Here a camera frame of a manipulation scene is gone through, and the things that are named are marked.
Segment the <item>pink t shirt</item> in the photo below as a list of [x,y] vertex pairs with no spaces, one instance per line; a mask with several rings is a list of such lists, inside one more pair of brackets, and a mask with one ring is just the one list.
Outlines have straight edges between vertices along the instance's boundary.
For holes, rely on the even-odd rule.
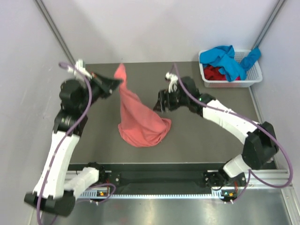
[[160,117],[127,88],[127,74],[124,64],[119,64],[114,78],[123,81],[119,87],[121,121],[118,130],[120,136],[134,147],[158,145],[170,131],[172,121]]

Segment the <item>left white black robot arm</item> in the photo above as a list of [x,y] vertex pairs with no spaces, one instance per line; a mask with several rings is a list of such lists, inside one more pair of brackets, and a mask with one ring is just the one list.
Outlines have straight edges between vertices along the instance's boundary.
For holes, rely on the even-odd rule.
[[76,200],[90,186],[101,186],[107,180],[104,167],[88,163],[83,170],[65,181],[73,151],[88,121],[87,112],[98,99],[106,99],[122,84],[121,79],[93,73],[82,81],[68,79],[60,86],[60,111],[54,120],[52,142],[42,175],[24,202],[56,216],[67,217]]

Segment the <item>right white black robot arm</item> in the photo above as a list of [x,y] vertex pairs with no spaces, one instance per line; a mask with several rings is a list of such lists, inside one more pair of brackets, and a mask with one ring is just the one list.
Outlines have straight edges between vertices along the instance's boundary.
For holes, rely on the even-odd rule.
[[167,73],[165,79],[169,82],[168,88],[159,91],[154,111],[187,107],[190,112],[219,125],[243,144],[242,153],[227,161],[218,171],[217,177],[223,185],[231,185],[238,175],[248,170],[261,169],[278,152],[270,123],[258,124],[234,116],[234,111],[213,96],[200,93],[194,80],[188,76],[179,79],[177,75]]

